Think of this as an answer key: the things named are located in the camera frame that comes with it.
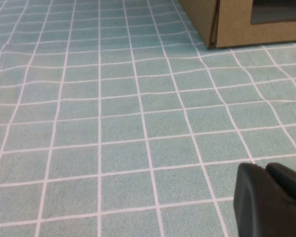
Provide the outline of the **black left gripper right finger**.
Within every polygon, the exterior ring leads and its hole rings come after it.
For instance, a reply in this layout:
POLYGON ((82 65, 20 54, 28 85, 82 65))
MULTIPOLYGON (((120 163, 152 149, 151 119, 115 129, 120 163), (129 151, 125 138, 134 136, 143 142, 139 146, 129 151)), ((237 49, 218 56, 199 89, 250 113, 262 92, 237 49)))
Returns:
POLYGON ((296 171, 275 162, 269 163, 265 169, 280 188, 296 201, 296 171))

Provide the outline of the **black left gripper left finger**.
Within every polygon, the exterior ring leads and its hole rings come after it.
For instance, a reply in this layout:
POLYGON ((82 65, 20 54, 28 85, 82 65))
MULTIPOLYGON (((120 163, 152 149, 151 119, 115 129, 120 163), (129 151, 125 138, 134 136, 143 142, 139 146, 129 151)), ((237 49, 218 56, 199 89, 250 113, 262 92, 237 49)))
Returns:
POLYGON ((261 166, 238 166, 233 207, 241 237, 296 237, 296 201, 261 166))

